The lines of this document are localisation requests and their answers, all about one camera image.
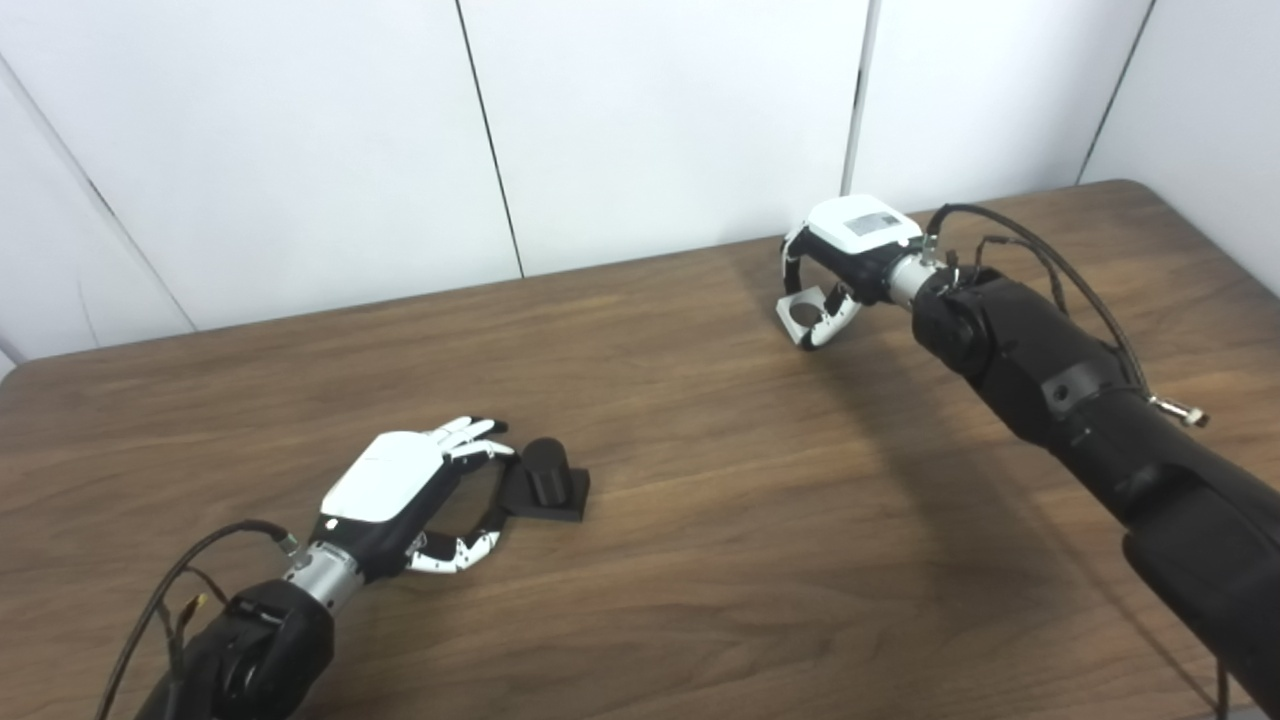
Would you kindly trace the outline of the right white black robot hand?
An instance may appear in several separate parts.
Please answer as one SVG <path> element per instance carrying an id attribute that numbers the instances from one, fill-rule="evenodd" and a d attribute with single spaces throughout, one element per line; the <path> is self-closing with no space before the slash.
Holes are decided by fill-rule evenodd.
<path id="1" fill-rule="evenodd" d="M 801 287 L 809 259 L 837 278 L 828 293 Z M 928 259 L 924 231 L 870 195 L 849 195 L 814 206 L 780 247 L 783 297 L 776 310 L 790 340 L 805 351 L 827 345 L 864 306 L 913 310 L 920 288 L 940 265 Z"/>

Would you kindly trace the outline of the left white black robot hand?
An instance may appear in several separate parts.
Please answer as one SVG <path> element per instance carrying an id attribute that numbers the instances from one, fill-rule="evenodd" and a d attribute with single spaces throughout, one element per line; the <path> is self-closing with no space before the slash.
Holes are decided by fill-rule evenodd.
<path id="1" fill-rule="evenodd" d="M 492 502 L 463 536 L 429 530 L 467 475 L 490 461 L 504 469 L 518 452 L 494 438 L 503 421 L 458 416 L 433 430 L 380 433 L 326 492 L 311 542 L 344 553 L 365 583 L 404 570 L 457 574 L 498 544 L 507 514 Z"/>

